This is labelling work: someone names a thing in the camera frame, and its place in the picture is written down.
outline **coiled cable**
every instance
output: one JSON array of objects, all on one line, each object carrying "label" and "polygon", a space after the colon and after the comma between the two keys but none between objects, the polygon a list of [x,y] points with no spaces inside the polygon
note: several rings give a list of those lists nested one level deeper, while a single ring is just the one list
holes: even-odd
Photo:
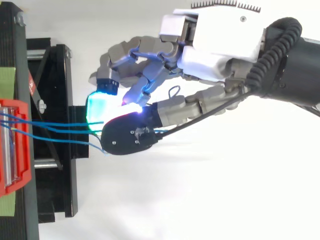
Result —
[{"label": "coiled cable", "polygon": [[246,76],[247,87],[259,91],[267,72],[276,65],[294,47],[302,33],[302,26],[292,17],[285,17],[272,23],[269,27],[284,30],[282,36],[253,64]]}]

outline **black cable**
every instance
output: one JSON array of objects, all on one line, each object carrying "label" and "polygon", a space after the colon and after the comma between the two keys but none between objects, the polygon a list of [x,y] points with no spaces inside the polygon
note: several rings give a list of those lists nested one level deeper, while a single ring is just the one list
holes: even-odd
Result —
[{"label": "black cable", "polygon": [[176,132],[178,132],[178,131],[180,131],[182,129],[185,129],[187,127],[190,127],[191,125],[196,124],[196,123],[198,123],[198,122],[200,122],[200,121],[202,121],[202,120],[204,120],[204,119],[206,119],[206,118],[208,118],[208,117],[220,112],[221,110],[229,107],[230,105],[232,105],[232,104],[234,104],[236,102],[242,101],[243,99],[253,95],[254,93],[255,93],[254,91],[249,91],[247,93],[244,93],[244,94],[241,94],[239,96],[236,96],[235,98],[225,102],[224,104],[216,107],[215,109],[212,109],[211,111],[208,111],[207,113],[195,118],[194,120],[191,120],[191,121],[189,121],[189,122],[187,122],[185,124],[182,124],[180,126],[176,126],[175,128],[173,128],[171,130],[168,130],[167,132],[164,132],[164,133],[161,133],[161,134],[157,134],[157,138],[158,139],[162,139],[163,137],[166,137],[166,136],[168,136],[170,134],[174,134],[174,133],[176,133]]},{"label": "black cable", "polygon": [[298,105],[298,104],[295,104],[295,105],[296,105],[297,107],[299,107],[299,108],[302,108],[303,110],[306,110],[306,111],[308,111],[308,112],[310,112],[310,113],[312,113],[312,114],[320,117],[320,112],[319,112],[318,110],[310,107],[310,106],[301,106],[301,105]]},{"label": "black cable", "polygon": [[269,27],[284,30],[282,36],[275,44],[253,64],[250,72],[246,76],[245,84],[255,90],[262,88],[263,80],[267,72],[276,65],[294,47],[300,39],[302,26],[292,17],[279,19]]},{"label": "black cable", "polygon": [[[171,96],[171,94],[170,94],[171,91],[172,91],[173,89],[176,89],[176,88],[178,88],[178,90],[176,91],[176,93],[175,93],[174,95]],[[177,96],[178,93],[180,92],[180,90],[181,90],[181,87],[180,87],[179,85],[173,86],[172,88],[170,88],[169,91],[168,91],[169,99],[172,98],[172,97]]]}]

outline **green tape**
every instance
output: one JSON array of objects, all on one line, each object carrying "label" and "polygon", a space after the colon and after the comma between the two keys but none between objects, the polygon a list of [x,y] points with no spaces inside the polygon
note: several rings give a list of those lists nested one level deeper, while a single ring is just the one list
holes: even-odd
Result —
[{"label": "green tape", "polygon": [[[14,98],[15,76],[15,67],[0,67],[0,99]],[[0,197],[0,216],[13,217],[15,215],[15,208],[16,192]]]},{"label": "green tape", "polygon": [[0,217],[14,217],[16,209],[16,192],[0,197]]},{"label": "green tape", "polygon": [[0,67],[0,99],[14,98],[15,75],[15,67]]}]

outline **white robot hand casing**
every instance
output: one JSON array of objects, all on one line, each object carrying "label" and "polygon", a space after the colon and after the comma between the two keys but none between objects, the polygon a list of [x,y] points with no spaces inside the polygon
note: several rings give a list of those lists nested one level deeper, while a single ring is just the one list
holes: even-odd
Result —
[{"label": "white robot hand casing", "polygon": [[229,60],[257,61],[264,31],[260,9],[248,10],[239,6],[241,3],[233,7],[176,9],[174,15],[164,16],[160,35],[180,36],[185,18],[196,21],[192,46],[183,48],[177,63],[184,74],[202,80],[223,81],[231,74]]}]

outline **metal rod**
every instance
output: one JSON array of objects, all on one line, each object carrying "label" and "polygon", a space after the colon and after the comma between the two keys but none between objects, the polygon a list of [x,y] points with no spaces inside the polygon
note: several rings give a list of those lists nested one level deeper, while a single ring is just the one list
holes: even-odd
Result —
[{"label": "metal rod", "polygon": [[54,159],[35,159],[34,168],[35,169],[53,169],[57,168],[56,161]]},{"label": "metal rod", "polygon": [[44,57],[46,50],[28,50],[26,51],[26,58],[28,60],[41,60]]}]

